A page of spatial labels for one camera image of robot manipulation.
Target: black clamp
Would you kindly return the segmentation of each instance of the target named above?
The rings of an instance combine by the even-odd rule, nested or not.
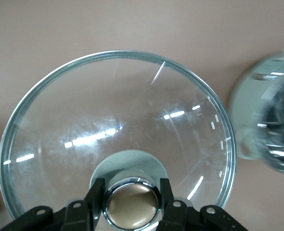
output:
[[[83,200],[71,202],[53,213],[37,206],[0,231],[95,231],[102,213],[104,179],[97,179]],[[209,205],[196,211],[175,200],[168,179],[160,179],[161,213],[157,231],[247,231],[222,208]]]

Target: clear glass basin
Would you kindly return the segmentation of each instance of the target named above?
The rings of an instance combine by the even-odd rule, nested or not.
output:
[[[98,164],[142,150],[165,167],[176,197],[224,207],[235,140],[222,103],[187,68],[139,51],[73,60],[20,101],[0,144],[0,187],[13,218],[83,198]],[[96,230],[113,230],[100,219]]]

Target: beige surface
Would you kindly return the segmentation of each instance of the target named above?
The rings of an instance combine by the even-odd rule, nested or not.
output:
[[[0,137],[42,77],[77,57],[141,50],[198,74],[227,105],[241,74],[284,48],[284,0],[0,1]],[[0,227],[9,221],[0,195]],[[227,211],[249,230],[284,230],[284,175],[240,160]]]

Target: glass vessel sink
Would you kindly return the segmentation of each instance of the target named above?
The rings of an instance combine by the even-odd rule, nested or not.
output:
[[[235,140],[214,91],[164,57],[107,51],[57,68],[17,105],[0,144],[9,213],[17,218],[38,205],[56,212],[83,198],[96,167],[124,150],[158,159],[173,194],[195,209],[226,205]],[[112,229],[102,218],[96,230]]]

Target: screw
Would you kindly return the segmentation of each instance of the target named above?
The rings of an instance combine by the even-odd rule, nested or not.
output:
[[[212,208],[212,207],[208,207],[208,208],[206,209],[206,212],[208,212],[209,214],[215,214],[215,213],[216,213],[216,210],[215,210],[214,208]]]
[[[75,204],[73,205],[73,208],[79,208],[80,206],[81,206],[80,203],[75,203]]]
[[[174,201],[173,206],[174,207],[181,207],[181,203],[179,201]]]
[[[36,215],[42,215],[42,214],[44,214],[46,212],[46,210],[45,209],[41,209],[41,210],[39,210],[39,211],[37,211],[36,212]]]

